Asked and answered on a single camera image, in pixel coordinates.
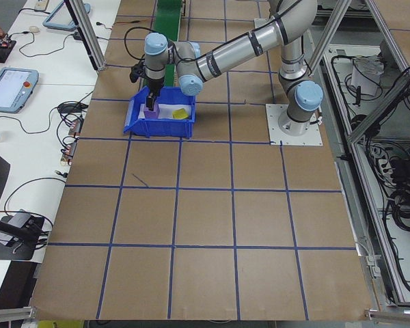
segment tablet screen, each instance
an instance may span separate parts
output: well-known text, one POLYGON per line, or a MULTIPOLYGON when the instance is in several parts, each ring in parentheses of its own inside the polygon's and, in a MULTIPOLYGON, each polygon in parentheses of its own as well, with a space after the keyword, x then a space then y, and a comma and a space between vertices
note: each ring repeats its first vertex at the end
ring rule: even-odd
POLYGON ((0 78, 0 107, 11 107, 30 72, 6 70, 0 78))
POLYGON ((49 23, 58 25, 69 25, 72 22, 73 20, 70 16, 70 13, 68 12, 68 9, 64 4, 61 5, 59 10, 55 12, 55 14, 52 15, 51 19, 49 20, 49 23))

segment blue plastic bin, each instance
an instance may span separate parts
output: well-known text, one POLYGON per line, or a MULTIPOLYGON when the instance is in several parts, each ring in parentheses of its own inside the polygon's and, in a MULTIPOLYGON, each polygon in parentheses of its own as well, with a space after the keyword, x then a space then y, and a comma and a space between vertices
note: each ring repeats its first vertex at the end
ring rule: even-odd
POLYGON ((146 103, 148 94, 149 88, 144 87, 131 98, 123 132, 131 131, 147 138, 151 136, 190 138, 193 135, 196 105, 194 96, 185 96, 179 87, 163 87, 158 97, 160 104, 191 106, 191 117, 188 120, 138 118, 140 106, 146 103))

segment white table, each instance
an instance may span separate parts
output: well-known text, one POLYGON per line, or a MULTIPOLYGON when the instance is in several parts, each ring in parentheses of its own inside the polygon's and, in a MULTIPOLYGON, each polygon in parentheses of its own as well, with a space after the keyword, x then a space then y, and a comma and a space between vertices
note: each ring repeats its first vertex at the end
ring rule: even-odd
MULTIPOLYGON (((56 7, 60 0, 50 0, 47 11, 56 7)), ((36 0, 28 0, 25 8, 33 8, 36 0)), ((109 38, 110 31, 103 26, 97 26, 100 21, 107 26, 111 26, 117 14, 120 0, 85 0, 92 7, 90 20, 97 36, 109 38)), ((21 12, 9 34, 27 31, 29 26, 35 25, 40 28, 40 33, 36 34, 36 41, 24 49, 25 53, 44 53, 55 50, 62 46, 62 42, 69 32, 55 31, 42 26, 46 15, 30 11, 21 12)), ((93 70, 82 42, 75 41, 72 37, 66 40, 64 50, 47 56, 34 58, 24 57, 18 49, 31 40, 31 34, 15 35, 17 40, 16 48, 11 52, 8 60, 2 67, 28 68, 37 70, 40 73, 32 96, 26 105, 17 114, 0 115, 12 116, 22 121, 23 126, 28 131, 44 130, 49 123, 49 111, 64 101, 78 101, 94 89, 97 74, 93 70)), ((103 52, 106 50, 107 41, 100 40, 100 47, 103 52)), ((60 122, 57 111, 52 113, 51 128, 41 134, 25 134, 17 121, 0 119, 0 156, 11 164, 10 175, 5 186, 1 201, 0 210, 8 196, 21 184, 28 180, 41 177, 60 176, 54 173, 55 170, 67 172, 69 167, 64 167, 60 163, 61 146, 57 140, 56 128, 60 122)), ((60 135, 65 136, 68 128, 65 124, 59 130, 60 135)), ((18 191, 9 202, 9 210, 25 210, 40 213, 47 216, 54 222, 59 201, 61 199, 64 184, 56 180, 40 180, 24 186, 18 191)), ((50 230, 49 223, 44 224, 45 230, 50 230)), ((44 249, 35 252, 32 261, 42 262, 44 249)), ((0 261, 0 287, 5 274, 10 265, 10 261, 0 261)))
MULTIPOLYGON (((33 8, 35 2, 36 0, 28 0, 25 8, 33 8)), ((59 2, 60 0, 50 0, 47 11, 53 10, 59 2)), ((91 5, 89 16, 96 35, 101 38, 109 38, 111 31, 102 25, 96 25, 96 22, 102 22, 110 27, 117 14, 120 0, 85 0, 85 2, 91 5)), ((28 31, 30 26, 36 26, 40 29, 39 33, 35 33, 35 42, 23 49, 25 54, 49 53, 61 48, 64 38, 72 33, 47 29, 42 25, 46 16, 46 14, 29 10, 22 11, 8 31, 9 34, 28 31)), ((64 50, 51 55, 28 58, 18 50, 32 41, 32 34, 16 34, 12 36, 12 39, 17 41, 16 46, 6 63, 0 64, 0 68, 7 66, 37 70, 42 77, 43 84, 94 85, 97 74, 92 68, 82 41, 76 41, 70 36, 65 41, 64 50)), ((106 40, 99 39, 103 53, 107 43, 106 40)))

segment green conveyor belt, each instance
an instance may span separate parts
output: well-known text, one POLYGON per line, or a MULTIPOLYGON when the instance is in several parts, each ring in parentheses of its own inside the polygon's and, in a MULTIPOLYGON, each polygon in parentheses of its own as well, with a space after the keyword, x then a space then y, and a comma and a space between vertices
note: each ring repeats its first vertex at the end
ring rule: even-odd
MULTIPOLYGON (((181 9, 182 0, 158 0, 154 30, 164 34, 170 40, 178 41, 181 9)), ((167 65, 165 85, 174 85, 174 75, 174 65, 167 65)))

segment robotic arm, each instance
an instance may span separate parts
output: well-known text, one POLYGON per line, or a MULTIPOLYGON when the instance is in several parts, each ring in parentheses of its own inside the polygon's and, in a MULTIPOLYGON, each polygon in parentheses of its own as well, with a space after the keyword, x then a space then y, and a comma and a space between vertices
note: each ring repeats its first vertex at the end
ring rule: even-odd
POLYGON ((138 77, 148 81, 150 92, 146 106, 153 110, 164 85, 168 64, 176 65, 182 92, 195 96, 202 91, 205 82, 275 46, 281 46, 279 81, 290 104, 287 112, 279 118, 279 126, 290 135, 302 135, 323 97, 321 88, 305 77, 307 64, 302 47, 302 35, 316 16, 317 0, 269 0, 269 3, 271 17, 266 24, 202 56, 199 45, 194 42, 172 42, 159 33, 147 35, 144 61, 131 72, 131 81, 138 77))

